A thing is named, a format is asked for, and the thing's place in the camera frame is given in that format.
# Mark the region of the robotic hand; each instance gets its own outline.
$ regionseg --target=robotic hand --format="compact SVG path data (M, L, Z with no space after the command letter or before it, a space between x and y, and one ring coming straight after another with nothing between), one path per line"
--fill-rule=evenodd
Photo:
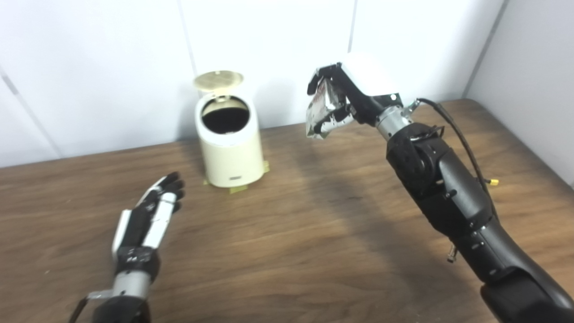
M352 53L342 63L317 69L307 94L316 94L313 103L341 102L338 120L348 114L377 128L387 140L387 161L433 228L452 241L484 283L482 298L500 322L574 322L572 298L502 228L474 156L452 118L426 99L403 107L398 91L384 77L371 56ZM329 93L348 101L320 97ZM444 128L413 122L411 114L420 102L453 126L480 184L441 138ZM317 124L309 128L324 129Z
M184 183L174 172L162 177L133 210L124 210L112 243L114 286L83 298L72 313L74 323L90 299L107 299L94 311L94 323L149 323L148 291L160 270L157 248L178 202Z

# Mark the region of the crumpled foil wrapper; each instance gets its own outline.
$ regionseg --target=crumpled foil wrapper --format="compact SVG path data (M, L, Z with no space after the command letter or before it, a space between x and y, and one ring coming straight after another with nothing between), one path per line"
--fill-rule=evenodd
M323 79L307 108L307 138L325 139L336 128L353 122L347 98L329 79Z

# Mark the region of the yellow tape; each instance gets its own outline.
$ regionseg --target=yellow tape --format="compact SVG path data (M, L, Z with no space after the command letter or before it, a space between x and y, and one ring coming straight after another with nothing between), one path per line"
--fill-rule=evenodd
M233 193L237 193L237 192L241 192L241 191L245 191L245 190L247 190L247 185L238 186L238 187L230 187L229 188L229 194L233 194Z

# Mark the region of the white wall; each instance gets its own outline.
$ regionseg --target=white wall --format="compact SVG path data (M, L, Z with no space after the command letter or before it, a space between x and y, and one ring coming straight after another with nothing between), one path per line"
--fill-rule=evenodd
M350 41L406 101L460 98L501 1L0 2L0 66L20 95L0 96L18 111L0 114L17 128L0 129L15 134L0 167L192 137L192 81L215 68L244 74L262 127L303 122L312 72Z
M469 98L574 185L574 2L510 1Z

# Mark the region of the robot finger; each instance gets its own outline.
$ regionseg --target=robot finger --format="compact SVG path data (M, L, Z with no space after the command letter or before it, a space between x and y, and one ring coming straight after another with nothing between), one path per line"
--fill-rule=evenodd
M142 195L142 198L139 199L138 203L135 206L139 206L144 200L150 201L151 192L156 192L155 198L157 198L157 192L161 191L161 187L159 186L159 184L163 182L166 178L167 176L164 176L160 178L154 185L151 185L149 189L145 191L145 193Z
M185 196L185 191L176 191L176 201L180 200L182 197Z
M180 203L180 202L175 202L175 203L173 204L172 214L175 213L175 212L177 212L179 209L181 209L181 203Z
M159 186L161 190L165 190L170 184L179 180L179 173L173 172L162 179L162 181L156 183L156 186Z
M165 193L167 193L167 192L176 193L176 195L177 195L177 192L181 191L181 189L183 189L184 186L185 186L185 184L184 184L183 180L178 180L176 182L173 182L173 183L167 185L164 189L164 192Z
M157 249L168 228L173 209L176 206L176 195L171 192L163 193L157 205L156 213L142 246Z
M159 199L158 192L156 190L151 190L145 195L141 201L139 202L138 206L145 207L148 211L152 211L155 205L157 204L157 200Z

